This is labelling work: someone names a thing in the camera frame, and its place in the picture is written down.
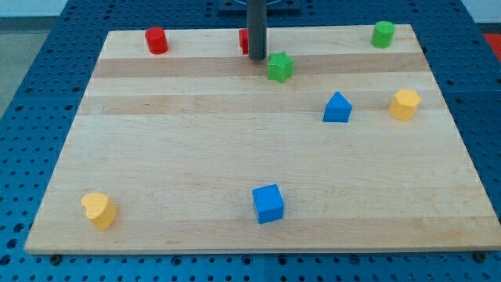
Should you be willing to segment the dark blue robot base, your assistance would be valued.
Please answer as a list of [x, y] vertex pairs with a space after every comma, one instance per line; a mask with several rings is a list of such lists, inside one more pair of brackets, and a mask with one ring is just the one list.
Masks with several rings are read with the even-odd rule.
[[[299, 13], [301, 3], [298, 0], [266, 0], [268, 12]], [[247, 0], [217, 0], [217, 11], [221, 15], [245, 14]]]

